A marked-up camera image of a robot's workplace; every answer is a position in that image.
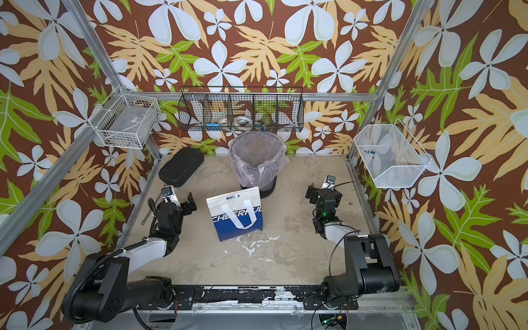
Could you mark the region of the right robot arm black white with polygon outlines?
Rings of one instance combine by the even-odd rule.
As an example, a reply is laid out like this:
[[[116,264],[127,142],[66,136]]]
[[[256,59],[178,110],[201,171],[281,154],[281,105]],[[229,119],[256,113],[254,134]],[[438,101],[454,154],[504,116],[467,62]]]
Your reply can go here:
[[[323,298],[330,301],[397,292],[401,280],[385,236],[361,235],[356,228],[341,221],[336,211],[342,193],[331,184],[322,188],[311,184],[305,197],[314,205],[312,221],[316,234],[334,242],[334,252],[342,248],[345,256],[342,274],[332,273],[334,257],[330,257],[328,275],[321,283]]]

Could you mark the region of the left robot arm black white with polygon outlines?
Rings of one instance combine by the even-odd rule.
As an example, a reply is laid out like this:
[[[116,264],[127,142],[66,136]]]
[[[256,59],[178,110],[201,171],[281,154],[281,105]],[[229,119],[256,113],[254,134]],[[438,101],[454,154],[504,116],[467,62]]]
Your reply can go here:
[[[63,299],[64,317],[73,324],[106,323],[139,305],[169,306],[174,297],[169,278],[130,281],[129,275],[172,253],[180,241],[184,216],[196,210],[191,194],[181,204],[159,203],[147,238],[108,254],[90,254]]]

